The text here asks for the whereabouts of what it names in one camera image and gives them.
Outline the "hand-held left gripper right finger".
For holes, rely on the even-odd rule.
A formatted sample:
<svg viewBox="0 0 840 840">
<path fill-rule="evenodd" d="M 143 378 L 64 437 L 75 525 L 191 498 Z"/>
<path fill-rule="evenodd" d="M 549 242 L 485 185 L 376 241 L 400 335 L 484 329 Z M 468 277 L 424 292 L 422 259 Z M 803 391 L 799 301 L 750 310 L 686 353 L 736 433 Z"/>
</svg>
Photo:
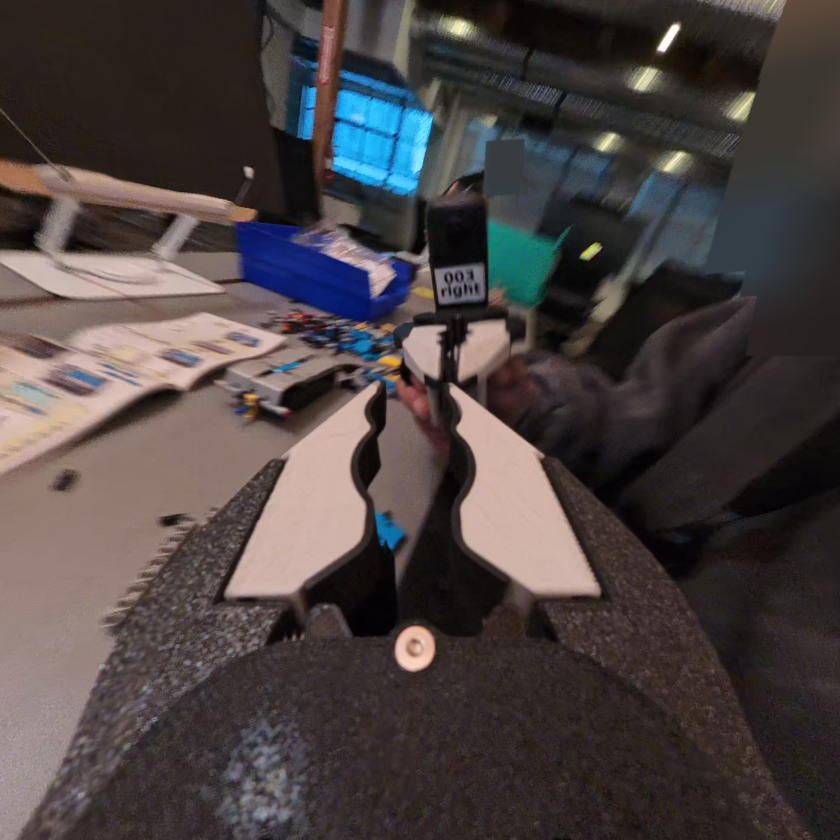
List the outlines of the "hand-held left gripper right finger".
<svg viewBox="0 0 840 840">
<path fill-rule="evenodd" d="M 542 454 L 458 387 L 448 396 L 472 466 L 457 510 L 465 548 L 537 599 L 601 597 Z"/>
</svg>

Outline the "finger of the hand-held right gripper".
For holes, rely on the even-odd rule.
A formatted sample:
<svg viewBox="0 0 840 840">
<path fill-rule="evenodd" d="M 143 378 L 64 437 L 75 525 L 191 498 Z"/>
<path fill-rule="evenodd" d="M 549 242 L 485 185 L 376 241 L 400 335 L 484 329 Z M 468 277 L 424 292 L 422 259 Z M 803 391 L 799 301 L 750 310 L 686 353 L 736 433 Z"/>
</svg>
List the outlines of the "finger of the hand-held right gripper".
<svg viewBox="0 0 840 840">
<path fill-rule="evenodd" d="M 468 322 L 455 347 L 455 384 L 485 380 L 511 356 L 507 322 Z"/>
<path fill-rule="evenodd" d="M 447 381 L 446 334 L 445 325 L 402 326 L 402 380 L 406 384 Z"/>
</svg>

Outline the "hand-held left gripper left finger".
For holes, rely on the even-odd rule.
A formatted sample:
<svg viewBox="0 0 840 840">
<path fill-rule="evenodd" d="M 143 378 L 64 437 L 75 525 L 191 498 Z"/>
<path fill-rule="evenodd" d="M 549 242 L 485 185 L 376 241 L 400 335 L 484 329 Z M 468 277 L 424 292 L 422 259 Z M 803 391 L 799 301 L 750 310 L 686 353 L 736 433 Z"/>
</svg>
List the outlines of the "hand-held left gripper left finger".
<svg viewBox="0 0 840 840">
<path fill-rule="evenodd" d="M 226 601 L 309 601 L 369 548 L 377 553 L 369 488 L 382 465 L 386 404 L 385 385 L 368 385 L 283 455 Z"/>
</svg>

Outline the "grey desk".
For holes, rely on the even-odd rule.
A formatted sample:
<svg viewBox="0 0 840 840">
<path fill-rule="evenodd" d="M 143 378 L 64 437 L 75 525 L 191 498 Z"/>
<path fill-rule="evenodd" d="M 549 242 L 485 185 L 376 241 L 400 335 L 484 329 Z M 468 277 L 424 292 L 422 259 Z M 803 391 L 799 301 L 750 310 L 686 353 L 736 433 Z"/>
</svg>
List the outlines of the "grey desk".
<svg viewBox="0 0 840 840">
<path fill-rule="evenodd" d="M 158 392 L 68 450 L 2 478 L 1 831 L 15 838 L 60 767 L 112 640 L 99 625 L 169 534 L 353 397 L 242 423 L 208 379 Z M 63 469 L 77 486 L 54 492 Z"/>
</svg>

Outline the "person's right hand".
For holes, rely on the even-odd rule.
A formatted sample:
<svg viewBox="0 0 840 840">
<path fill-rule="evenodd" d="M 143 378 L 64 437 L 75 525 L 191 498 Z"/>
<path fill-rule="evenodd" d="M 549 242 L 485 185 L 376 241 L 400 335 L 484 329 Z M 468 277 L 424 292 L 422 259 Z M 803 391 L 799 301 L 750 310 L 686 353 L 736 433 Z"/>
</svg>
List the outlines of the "person's right hand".
<svg viewBox="0 0 840 840">
<path fill-rule="evenodd" d="M 441 456 L 448 455 L 448 432 L 436 425 L 427 388 L 415 376 L 409 383 L 400 379 L 396 392 L 409 412 L 414 415 L 431 445 Z M 511 357 L 487 380 L 487 408 L 505 425 L 515 427 L 532 409 L 537 392 L 527 366 L 519 356 Z"/>
</svg>

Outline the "teal felt bag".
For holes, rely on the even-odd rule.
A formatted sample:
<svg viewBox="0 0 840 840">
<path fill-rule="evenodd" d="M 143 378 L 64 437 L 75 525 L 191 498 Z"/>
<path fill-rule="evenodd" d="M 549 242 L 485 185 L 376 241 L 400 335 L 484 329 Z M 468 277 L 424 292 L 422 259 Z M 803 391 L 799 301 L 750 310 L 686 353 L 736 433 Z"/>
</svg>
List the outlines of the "teal felt bag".
<svg viewBox="0 0 840 840">
<path fill-rule="evenodd" d="M 565 239 L 573 227 L 566 227 L 557 236 L 545 237 L 489 220 L 490 286 L 503 290 L 505 298 L 513 305 L 538 308 L 560 264 Z"/>
</svg>

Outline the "pile of small building pieces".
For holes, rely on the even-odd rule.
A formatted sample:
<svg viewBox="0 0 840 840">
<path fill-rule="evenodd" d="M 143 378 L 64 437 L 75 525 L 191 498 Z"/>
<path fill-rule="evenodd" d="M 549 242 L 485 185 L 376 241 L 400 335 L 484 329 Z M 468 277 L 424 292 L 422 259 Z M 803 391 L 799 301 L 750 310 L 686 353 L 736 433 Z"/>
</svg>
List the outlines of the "pile of small building pieces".
<svg viewBox="0 0 840 840">
<path fill-rule="evenodd" d="M 389 396 L 396 394 L 396 381 L 403 352 L 396 348 L 396 326 L 339 318 L 315 311 L 269 311 L 262 329 L 284 335 L 305 345 L 317 359 L 337 361 L 338 386 L 353 392 L 381 382 Z"/>
</svg>

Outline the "pile of clear plastic bags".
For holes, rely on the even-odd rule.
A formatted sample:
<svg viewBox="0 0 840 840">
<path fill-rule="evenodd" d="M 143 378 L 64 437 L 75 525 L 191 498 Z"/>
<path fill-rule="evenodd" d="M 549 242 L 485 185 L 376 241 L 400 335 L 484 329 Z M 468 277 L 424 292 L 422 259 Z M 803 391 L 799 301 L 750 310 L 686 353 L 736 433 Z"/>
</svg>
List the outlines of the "pile of clear plastic bags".
<svg viewBox="0 0 840 840">
<path fill-rule="evenodd" d="M 380 297 L 396 278 L 392 259 L 353 239 L 350 230 L 329 220 L 322 220 L 298 230 L 290 242 L 312 249 L 366 275 L 367 296 Z"/>
</svg>

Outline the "blue plastic bin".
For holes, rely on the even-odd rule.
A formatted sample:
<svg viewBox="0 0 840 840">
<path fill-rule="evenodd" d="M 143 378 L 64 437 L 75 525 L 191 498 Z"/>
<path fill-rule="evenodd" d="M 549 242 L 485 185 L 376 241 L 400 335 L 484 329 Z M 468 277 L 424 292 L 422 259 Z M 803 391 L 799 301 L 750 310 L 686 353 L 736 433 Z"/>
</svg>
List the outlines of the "blue plastic bin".
<svg viewBox="0 0 840 840">
<path fill-rule="evenodd" d="M 291 241 L 297 227 L 238 223 L 235 236 L 243 278 L 251 285 L 332 315 L 358 321 L 383 319 L 410 297 L 412 268 L 394 260 L 395 277 L 378 297 L 368 276 L 317 250 Z"/>
</svg>

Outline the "grey black motor block assembly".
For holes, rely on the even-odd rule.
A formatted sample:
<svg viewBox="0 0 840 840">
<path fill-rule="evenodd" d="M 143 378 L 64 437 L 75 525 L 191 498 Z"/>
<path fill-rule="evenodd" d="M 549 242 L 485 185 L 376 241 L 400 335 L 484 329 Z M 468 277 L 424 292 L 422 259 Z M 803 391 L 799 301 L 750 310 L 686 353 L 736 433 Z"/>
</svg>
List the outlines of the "grey black motor block assembly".
<svg viewBox="0 0 840 840">
<path fill-rule="evenodd" d="M 330 392 L 344 372 L 332 356 L 282 350 L 231 365 L 215 384 L 234 400 L 238 415 L 288 417 Z"/>
</svg>

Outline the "open instruction booklet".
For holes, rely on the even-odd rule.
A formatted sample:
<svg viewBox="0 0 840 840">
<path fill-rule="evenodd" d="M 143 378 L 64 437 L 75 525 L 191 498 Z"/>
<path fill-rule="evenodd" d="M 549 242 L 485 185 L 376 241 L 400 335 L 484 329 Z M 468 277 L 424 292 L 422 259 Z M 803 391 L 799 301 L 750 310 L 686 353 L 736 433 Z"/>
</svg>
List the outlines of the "open instruction booklet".
<svg viewBox="0 0 840 840">
<path fill-rule="evenodd" d="M 188 392 L 208 375 L 270 354 L 285 341 L 208 312 L 84 329 L 66 343 L 5 334 L 1 475 L 84 438 L 148 396 Z"/>
</svg>

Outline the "white wooden-top laptop stand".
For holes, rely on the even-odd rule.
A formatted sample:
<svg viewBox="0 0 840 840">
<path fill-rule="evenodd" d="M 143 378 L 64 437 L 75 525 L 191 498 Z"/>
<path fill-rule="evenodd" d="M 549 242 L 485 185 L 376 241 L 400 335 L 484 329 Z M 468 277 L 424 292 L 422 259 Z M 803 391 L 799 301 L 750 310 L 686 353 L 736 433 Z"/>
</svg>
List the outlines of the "white wooden-top laptop stand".
<svg viewBox="0 0 840 840">
<path fill-rule="evenodd" d="M 56 298 L 150 299 L 220 293 L 215 282 L 178 266 L 175 259 L 201 223 L 233 226 L 256 219 L 256 210 L 244 205 L 255 180 L 251 166 L 243 167 L 243 182 L 232 201 L 167 190 L 55 163 L 5 110 L 2 117 L 42 160 L 25 164 L 2 159 L 2 188 L 49 199 L 35 248 L 3 249 L 3 268 Z M 172 220 L 146 254 L 71 254 L 67 246 L 77 217 L 87 205 L 149 212 Z"/>
</svg>

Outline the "black partition panel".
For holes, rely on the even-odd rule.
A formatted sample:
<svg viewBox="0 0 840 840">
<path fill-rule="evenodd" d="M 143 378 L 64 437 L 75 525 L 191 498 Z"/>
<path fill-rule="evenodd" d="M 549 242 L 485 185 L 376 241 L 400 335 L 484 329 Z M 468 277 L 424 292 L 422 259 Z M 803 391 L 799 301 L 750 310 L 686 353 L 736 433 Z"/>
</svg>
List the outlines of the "black partition panel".
<svg viewBox="0 0 840 840">
<path fill-rule="evenodd" d="M 2 157 L 283 212 L 266 2 L 2 1 Z"/>
</svg>

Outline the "wooden support post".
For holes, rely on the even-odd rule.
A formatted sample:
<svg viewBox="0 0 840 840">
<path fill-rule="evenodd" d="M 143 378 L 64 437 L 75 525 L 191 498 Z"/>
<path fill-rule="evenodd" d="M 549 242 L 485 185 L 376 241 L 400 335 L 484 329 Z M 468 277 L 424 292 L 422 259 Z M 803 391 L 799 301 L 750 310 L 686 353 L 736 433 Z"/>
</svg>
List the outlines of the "wooden support post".
<svg viewBox="0 0 840 840">
<path fill-rule="evenodd" d="M 322 4 L 315 76 L 316 102 L 311 133 L 313 178 L 318 196 L 322 195 L 327 184 L 328 164 L 333 154 L 333 123 L 340 86 L 347 13 L 347 1 L 324 1 Z"/>
</svg>

